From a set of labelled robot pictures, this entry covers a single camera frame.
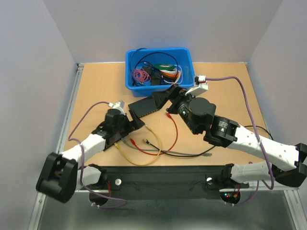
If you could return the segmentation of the large black network switch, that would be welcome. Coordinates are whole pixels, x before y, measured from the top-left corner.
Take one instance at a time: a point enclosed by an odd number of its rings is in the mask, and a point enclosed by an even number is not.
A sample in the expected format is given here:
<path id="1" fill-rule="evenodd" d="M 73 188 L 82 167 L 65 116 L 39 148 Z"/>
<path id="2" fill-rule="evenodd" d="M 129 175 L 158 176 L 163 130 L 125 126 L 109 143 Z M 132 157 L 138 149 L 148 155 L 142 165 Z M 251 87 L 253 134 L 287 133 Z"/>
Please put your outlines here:
<path id="1" fill-rule="evenodd" d="M 91 134 L 97 134 L 106 140 L 104 150 L 109 149 L 122 138 L 134 131 L 135 128 L 131 126 L 103 126 L 99 125 Z"/>

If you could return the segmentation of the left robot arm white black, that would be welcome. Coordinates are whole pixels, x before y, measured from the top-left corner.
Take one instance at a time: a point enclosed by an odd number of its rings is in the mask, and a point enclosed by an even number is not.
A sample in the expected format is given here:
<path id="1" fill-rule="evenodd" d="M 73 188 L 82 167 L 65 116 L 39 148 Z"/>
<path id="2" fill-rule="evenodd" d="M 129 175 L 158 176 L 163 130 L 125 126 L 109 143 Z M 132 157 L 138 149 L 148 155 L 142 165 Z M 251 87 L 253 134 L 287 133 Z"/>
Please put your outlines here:
<path id="1" fill-rule="evenodd" d="M 83 141 L 61 153 L 50 153 L 36 183 L 36 190 L 62 203 L 68 202 L 75 191 L 93 185 L 97 189 L 109 185 L 106 169 L 85 162 L 95 154 L 106 151 L 145 123 L 130 110 L 128 119 L 118 109 L 108 109 L 105 119 Z"/>

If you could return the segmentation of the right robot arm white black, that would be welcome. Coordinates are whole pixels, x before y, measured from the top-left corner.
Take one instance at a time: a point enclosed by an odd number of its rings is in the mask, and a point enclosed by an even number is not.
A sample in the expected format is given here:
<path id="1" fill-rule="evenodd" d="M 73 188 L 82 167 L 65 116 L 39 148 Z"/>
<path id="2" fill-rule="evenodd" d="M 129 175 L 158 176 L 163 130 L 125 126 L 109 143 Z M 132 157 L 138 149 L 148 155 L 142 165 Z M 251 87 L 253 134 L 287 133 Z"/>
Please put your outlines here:
<path id="1" fill-rule="evenodd" d="M 306 145 L 282 144 L 215 115 L 216 105 L 200 97 L 207 90 L 205 81 L 189 90 L 173 84 L 165 91 L 153 92 L 152 97 L 158 109 L 170 101 L 172 104 L 167 111 L 180 115 L 192 134 L 204 134 L 203 140 L 209 144 L 264 157 L 259 163 L 227 164 L 221 173 L 224 186 L 271 179 L 285 186 L 299 187 L 307 177 L 303 163 L 307 157 Z"/>

